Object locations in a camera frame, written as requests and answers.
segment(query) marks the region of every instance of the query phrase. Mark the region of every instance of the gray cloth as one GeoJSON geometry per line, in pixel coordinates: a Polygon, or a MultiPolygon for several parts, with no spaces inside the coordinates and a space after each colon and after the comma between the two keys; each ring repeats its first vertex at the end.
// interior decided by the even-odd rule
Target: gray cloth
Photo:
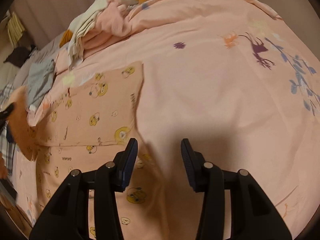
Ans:
{"type": "Polygon", "coordinates": [[[38,109],[44,96],[52,88],[54,78],[54,61],[46,59],[41,63],[33,63],[28,76],[27,105],[38,109]]]}

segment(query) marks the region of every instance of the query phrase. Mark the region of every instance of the pink duvet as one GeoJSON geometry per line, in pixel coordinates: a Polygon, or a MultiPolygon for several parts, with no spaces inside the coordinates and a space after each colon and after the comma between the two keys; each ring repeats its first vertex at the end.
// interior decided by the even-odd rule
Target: pink duvet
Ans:
{"type": "Polygon", "coordinates": [[[203,196],[188,185],[179,149],[183,138],[222,169],[247,169],[297,236],[320,197],[316,57],[275,11],[256,0],[150,0],[127,16],[119,6],[113,8],[115,26],[100,18],[95,33],[83,40],[86,59],[79,66],[63,72],[68,57],[60,51],[56,67],[62,73],[28,116],[29,124],[51,114],[50,103],[68,88],[142,61],[136,125],[165,189],[164,199],[150,194],[146,202],[161,201],[166,209],[146,220],[147,205],[141,203],[141,212],[128,219],[143,221],[144,230],[123,222],[124,236],[154,238],[148,223],[157,220],[157,239],[195,239],[203,196]]]}

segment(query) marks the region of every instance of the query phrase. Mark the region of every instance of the metal screw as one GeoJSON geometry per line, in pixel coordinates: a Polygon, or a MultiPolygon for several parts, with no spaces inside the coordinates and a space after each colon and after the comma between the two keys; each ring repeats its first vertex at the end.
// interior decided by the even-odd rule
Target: metal screw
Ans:
{"type": "Polygon", "coordinates": [[[80,173],[79,170],[73,170],[73,171],[71,171],[71,176],[73,176],[73,177],[78,176],[79,173],[80,173]]]}
{"type": "Polygon", "coordinates": [[[211,169],[213,167],[213,164],[211,162],[205,162],[203,166],[207,169],[211,169]]]}
{"type": "Polygon", "coordinates": [[[248,172],[247,170],[244,170],[244,169],[240,170],[239,173],[240,173],[242,176],[247,176],[247,175],[249,175],[249,172],[248,172]]]}
{"type": "Polygon", "coordinates": [[[107,163],[106,163],[106,167],[107,167],[108,169],[113,168],[114,166],[116,166],[114,162],[107,162],[107,163]]]}

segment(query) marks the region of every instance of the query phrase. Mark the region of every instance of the purple flower print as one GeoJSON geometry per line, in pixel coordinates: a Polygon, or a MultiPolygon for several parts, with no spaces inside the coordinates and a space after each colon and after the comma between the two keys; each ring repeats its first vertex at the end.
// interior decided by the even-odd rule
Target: purple flower print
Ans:
{"type": "Polygon", "coordinates": [[[175,43],[173,46],[176,49],[184,49],[186,45],[184,44],[184,42],[178,42],[178,43],[175,43]]]}

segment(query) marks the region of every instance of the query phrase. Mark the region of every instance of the plaid fabric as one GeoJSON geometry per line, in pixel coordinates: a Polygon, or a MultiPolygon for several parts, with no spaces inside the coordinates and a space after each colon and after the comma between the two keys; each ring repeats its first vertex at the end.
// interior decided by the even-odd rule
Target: plaid fabric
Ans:
{"type": "Polygon", "coordinates": [[[0,110],[6,105],[11,93],[14,91],[13,84],[7,84],[3,90],[0,90],[0,110]]]}
{"type": "MultiPolygon", "coordinates": [[[[14,91],[12,84],[7,84],[3,90],[0,90],[0,110],[7,103],[11,93],[14,91]]],[[[2,152],[2,158],[4,159],[4,165],[8,169],[8,178],[12,178],[13,167],[13,154],[18,150],[18,146],[15,143],[9,143],[7,138],[7,123],[5,123],[3,129],[0,131],[0,151],[2,152]]]]}
{"type": "Polygon", "coordinates": [[[4,165],[8,169],[8,177],[12,177],[13,167],[13,155],[18,150],[18,146],[15,143],[9,143],[7,141],[7,123],[4,125],[0,134],[0,152],[2,152],[2,158],[4,159],[4,165]]]}

